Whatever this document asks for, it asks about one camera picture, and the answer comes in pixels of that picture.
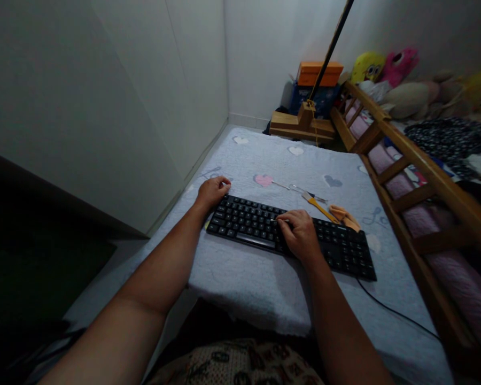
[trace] black pole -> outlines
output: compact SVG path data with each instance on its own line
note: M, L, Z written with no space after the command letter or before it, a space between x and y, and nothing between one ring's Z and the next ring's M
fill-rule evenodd
M312 93L310 94L310 97L308 99L313 100L315 97L315 93L317 92L317 88L319 87L319 84L321 84L322 77L324 75L324 71L326 71L326 67L328 67L328 63L330 62L331 55L333 54L333 51L335 50L335 46L337 45L338 37L340 36L340 32L342 32L342 28L344 28L344 23L346 22L347 15L349 14L349 11L351 9L351 6L353 5L354 0L347 0L346 6L344 7L344 11L342 12L342 15L340 16L340 20L337 24L337 28L335 29L335 34L333 35L333 40L331 40L330 43L330 48L328 48L328 53L326 54L326 59L324 59L324 64L321 67L321 70L319 71L319 75L317 75L317 79L315 79L315 84L314 88L312 89Z

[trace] pink plush toy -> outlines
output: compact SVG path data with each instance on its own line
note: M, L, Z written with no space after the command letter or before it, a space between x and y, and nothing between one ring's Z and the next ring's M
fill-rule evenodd
M401 84L402 80L418 64L418 52L410 47L403 49L397 55L392 52L386 57L386 64L383 67L383 76L380 82L389 81L392 88Z

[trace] pink mattress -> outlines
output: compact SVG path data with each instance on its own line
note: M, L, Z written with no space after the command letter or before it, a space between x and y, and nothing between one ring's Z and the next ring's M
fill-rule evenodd
M349 121L359 106L357 101L347 114ZM367 123L357 117L350 127L354 137L358 139L368 128ZM368 154L374 170L381 174L399 154L395 148L386 148L383 141ZM386 188L393 199L412 191L414 185L404 172L391 179ZM445 215L426 204L419 204L402 213L412 237L441 231L452 221L445 220ZM435 272L437 278L445 286L454 299L459 310L466 318L473 333L481 343L481 276L467 263L457 250L449 250L424 256Z

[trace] wooden bed rail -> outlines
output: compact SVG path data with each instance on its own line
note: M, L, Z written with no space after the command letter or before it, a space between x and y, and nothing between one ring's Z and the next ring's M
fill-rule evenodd
M369 173L451 364L457 366L456 369L460 373L481 381L481 346L450 295L422 257L422 255L467 245L476 245L481 249L481 205L456 185L424 151L392 126L388 114L357 86L346 82L340 94L343 101L339 108L334 107L331 110L331 120L347 150L360 155ZM346 122L347 113L353 106L357 106L356 111L349 117L349 122ZM371 113L374 122L356 140L349 127L362 109ZM385 136L401 151L403 157L378 175L370 163L368 153ZM422 173L428 183L394 200L385 185L410 164ZM413 238L400 214L433 197L441 199L460 223L447 230Z

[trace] patterned clothing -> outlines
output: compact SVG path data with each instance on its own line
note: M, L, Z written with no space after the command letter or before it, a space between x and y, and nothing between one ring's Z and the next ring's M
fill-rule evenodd
M163 366L146 384L287 383L323 385L315 370L288 346L250 338L196 348Z
M405 135L428 155L443 161L461 179L478 174L464 162L481 152L481 123L461 118L439 118L405 128Z

